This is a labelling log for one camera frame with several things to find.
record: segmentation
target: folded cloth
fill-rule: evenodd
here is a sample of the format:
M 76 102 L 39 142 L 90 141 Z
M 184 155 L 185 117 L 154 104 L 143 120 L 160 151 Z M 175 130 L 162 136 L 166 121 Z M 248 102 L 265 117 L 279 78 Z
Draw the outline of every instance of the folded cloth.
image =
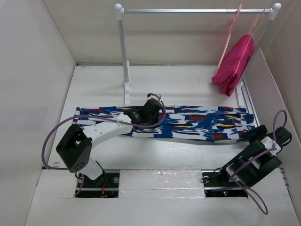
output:
M 251 35 L 244 35 L 223 59 L 216 75 L 212 77 L 214 85 L 220 85 L 222 94 L 231 96 L 254 50 Z
M 77 107 L 75 115 L 93 115 L 114 118 L 130 107 Z M 138 129 L 124 134 L 131 137 L 177 138 L 218 143 L 245 140 L 244 132 L 254 128 L 254 117 L 245 108 L 207 106 L 166 106 L 165 120 L 156 128 Z M 91 118 L 73 120 L 80 127 L 96 125 L 103 121 Z

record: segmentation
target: white pipe connector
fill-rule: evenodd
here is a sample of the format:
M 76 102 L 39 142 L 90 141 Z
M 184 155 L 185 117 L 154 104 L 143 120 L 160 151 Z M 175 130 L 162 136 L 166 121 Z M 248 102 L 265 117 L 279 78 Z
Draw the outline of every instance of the white pipe connector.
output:
M 275 3 L 271 8 L 271 13 L 269 14 L 269 20 L 274 20 L 280 9 L 281 9 L 281 4 Z
M 124 8 L 122 8 L 122 5 L 120 4 L 115 5 L 115 13 L 116 13 L 117 20 L 122 20 L 124 15 Z

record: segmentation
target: blue patterned cloth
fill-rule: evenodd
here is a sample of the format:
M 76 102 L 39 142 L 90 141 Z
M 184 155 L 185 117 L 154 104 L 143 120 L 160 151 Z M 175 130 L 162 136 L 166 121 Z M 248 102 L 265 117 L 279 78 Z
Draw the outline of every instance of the blue patterned cloth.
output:
M 76 108 L 76 115 L 114 118 L 129 107 Z M 243 133 L 254 128 L 254 116 L 245 108 L 207 106 L 166 106 L 166 118 L 159 127 L 124 134 L 131 137 L 177 138 L 218 143 L 245 140 Z M 80 127 L 95 125 L 98 119 L 74 119 Z

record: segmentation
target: red wire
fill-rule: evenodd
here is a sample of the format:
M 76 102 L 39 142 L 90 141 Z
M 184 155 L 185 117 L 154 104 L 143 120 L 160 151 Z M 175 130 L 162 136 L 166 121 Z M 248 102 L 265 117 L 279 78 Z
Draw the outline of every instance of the red wire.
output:
M 103 190 L 104 190 L 104 188 L 105 188 L 107 182 L 108 182 L 108 179 L 106 178 L 106 180 L 104 181 L 104 185 L 103 185 L 103 187 L 102 187 L 102 192 L 101 192 L 101 194 L 100 194 L 100 197 L 102 197 L 102 195 L 104 194 L 104 191 L 103 191 Z

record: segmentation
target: vertical metal pole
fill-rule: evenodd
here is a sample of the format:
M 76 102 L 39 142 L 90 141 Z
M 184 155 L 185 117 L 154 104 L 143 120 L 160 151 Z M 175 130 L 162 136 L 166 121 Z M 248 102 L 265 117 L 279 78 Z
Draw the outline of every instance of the vertical metal pole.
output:
M 124 14 L 124 9 L 120 4 L 115 5 L 115 12 L 118 20 L 118 30 L 119 30 L 119 38 L 120 38 L 120 47 L 121 47 L 121 56 L 122 56 L 122 64 L 123 64 L 123 74 L 124 74 L 124 85 L 129 85 L 131 83 L 128 78 L 128 69 L 127 69 L 127 54 L 126 54 L 126 46 L 124 42 L 124 33 L 123 33 L 123 25 L 122 18 Z
M 262 30 L 262 32 L 261 32 L 261 34 L 260 34 L 260 36 L 259 36 L 257 42 L 256 42 L 254 52 L 252 53 L 251 58 L 250 58 L 250 60 L 249 60 L 249 62 L 248 62 L 248 64 L 247 64 L 247 66 L 246 66 L 246 68 L 245 68 L 243 74 L 241 75 L 241 78 L 239 79 L 239 82 L 238 82 L 238 85 L 237 85 L 237 86 L 241 87 L 241 86 L 243 85 L 243 84 L 242 84 L 242 80 L 243 80 L 243 78 L 244 78 L 244 75 L 245 75 L 245 73 L 246 73 L 248 67 L 249 67 L 250 64 L 252 63 L 253 58 L 254 58 L 254 56 L 256 55 L 258 49 L 260 48 L 260 45 L 261 45 L 261 43 L 262 43 L 262 40 L 263 40 L 265 34 L 268 32 L 269 27 L 271 26 L 272 21 L 275 19 L 276 15 L 277 15 L 277 13 L 278 13 L 278 11 L 279 11 L 280 9 L 281 9 L 281 4 L 280 4 L 280 3 L 275 3 L 275 4 L 273 5 L 273 8 L 271 8 L 271 13 L 270 13 L 270 15 L 269 15 L 269 20 L 268 20 L 267 23 L 265 24 L 265 26 L 264 26 L 264 28 L 263 28 L 263 30 Z

